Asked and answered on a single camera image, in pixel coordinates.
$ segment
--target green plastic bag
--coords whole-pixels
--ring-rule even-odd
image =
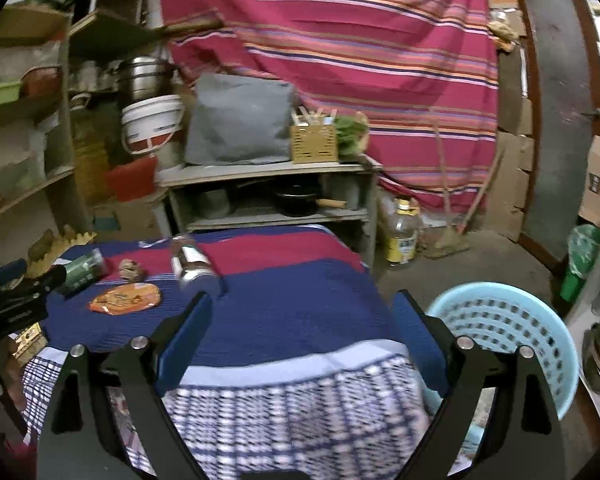
[[[591,224],[574,227],[569,235],[569,270],[562,282],[560,295],[573,303],[582,290],[600,251],[600,228]]]

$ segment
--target cooking oil bottle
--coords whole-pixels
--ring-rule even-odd
[[[105,180],[109,158],[104,136],[93,123],[93,112],[87,110],[90,94],[71,99],[70,117],[74,145],[74,175],[78,192],[87,205],[104,202],[112,193]]]
[[[420,205],[416,199],[397,198],[394,202],[395,213],[387,222],[389,243],[386,253],[386,259],[392,267],[413,260],[422,223]]]

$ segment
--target light blue laundry basket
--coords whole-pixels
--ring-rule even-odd
[[[558,418],[563,418],[578,387],[578,355],[567,327],[549,306],[514,286],[477,282],[444,292],[427,315],[439,317],[454,336],[469,336],[489,350],[513,353],[520,345],[533,348]],[[442,398],[425,388],[424,401],[435,412]],[[483,434],[483,428],[472,424],[463,450],[475,452]]]

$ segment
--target white bucket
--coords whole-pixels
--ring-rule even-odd
[[[177,95],[145,99],[122,110],[122,145],[131,155],[155,152],[181,129],[184,104]]]

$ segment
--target pan handle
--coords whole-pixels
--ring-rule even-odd
[[[319,198],[315,201],[320,207],[333,207],[335,209],[345,209],[347,203],[344,200],[329,200],[328,198]]]

